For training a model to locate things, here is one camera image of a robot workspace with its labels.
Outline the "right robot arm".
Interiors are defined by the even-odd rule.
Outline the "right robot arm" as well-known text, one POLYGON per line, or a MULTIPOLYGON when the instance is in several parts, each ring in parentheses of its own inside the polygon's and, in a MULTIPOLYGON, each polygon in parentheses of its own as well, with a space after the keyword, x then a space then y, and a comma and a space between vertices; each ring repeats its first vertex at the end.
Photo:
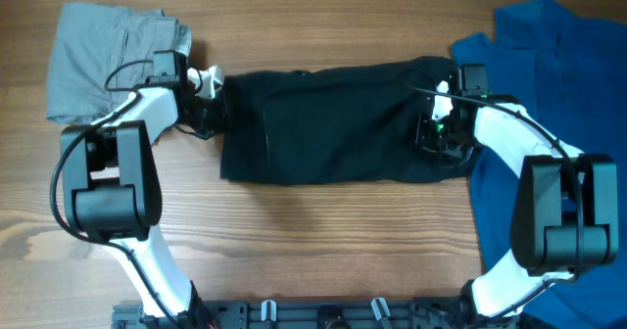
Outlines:
POLYGON ((510 248, 487 273, 468 281, 447 313, 457 327, 511 322, 555 284, 573 284, 618 253, 617 169, 549 133, 510 95, 489 88, 484 65, 457 68, 444 92, 422 89, 432 111, 416 145, 459 163, 488 148, 518 179, 510 248))

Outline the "black shorts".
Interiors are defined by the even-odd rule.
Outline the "black shorts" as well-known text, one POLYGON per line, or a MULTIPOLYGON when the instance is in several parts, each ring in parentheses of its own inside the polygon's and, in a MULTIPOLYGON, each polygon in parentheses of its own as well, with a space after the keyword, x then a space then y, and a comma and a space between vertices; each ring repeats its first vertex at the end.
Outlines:
POLYGON ((449 79, 454 61, 424 56, 365 67, 255 71, 222 87, 228 127, 221 178, 278 185, 468 176, 479 159, 426 151, 418 126, 431 116, 427 91, 449 79))

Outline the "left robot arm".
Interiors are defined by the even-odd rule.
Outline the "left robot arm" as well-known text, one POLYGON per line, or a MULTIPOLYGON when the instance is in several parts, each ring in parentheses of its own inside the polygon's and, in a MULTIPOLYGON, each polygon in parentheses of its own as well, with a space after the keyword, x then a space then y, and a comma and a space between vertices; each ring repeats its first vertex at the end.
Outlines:
POLYGON ((140 296, 136 324, 146 328, 216 328, 193 281, 162 234, 163 195, 152 151, 175 128, 209 139, 222 115, 217 65, 198 69, 174 50, 144 60, 148 74, 119 86, 113 70, 104 88, 127 98, 89 124, 63 130, 53 171, 51 212, 75 239, 106 248, 140 296))

